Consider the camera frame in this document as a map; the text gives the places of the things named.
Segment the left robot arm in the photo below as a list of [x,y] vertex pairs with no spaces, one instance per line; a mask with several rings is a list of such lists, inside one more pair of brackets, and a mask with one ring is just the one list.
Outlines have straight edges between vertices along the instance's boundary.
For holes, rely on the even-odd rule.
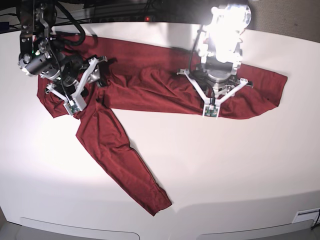
[[212,19],[200,27],[193,45],[200,62],[189,66],[188,76],[205,93],[218,98],[239,84],[237,71],[243,52],[241,34],[252,19],[247,0],[226,0],[211,8]]

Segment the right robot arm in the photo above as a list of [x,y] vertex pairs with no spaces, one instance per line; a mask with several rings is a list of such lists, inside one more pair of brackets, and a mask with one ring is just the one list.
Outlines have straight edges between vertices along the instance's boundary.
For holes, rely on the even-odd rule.
[[[57,9],[76,27],[77,39],[67,39],[67,32],[52,32]],[[90,59],[74,49],[85,41],[85,30],[56,0],[21,0],[16,13],[21,29],[19,68],[28,76],[48,79],[55,91],[69,98],[78,76],[89,68]]]

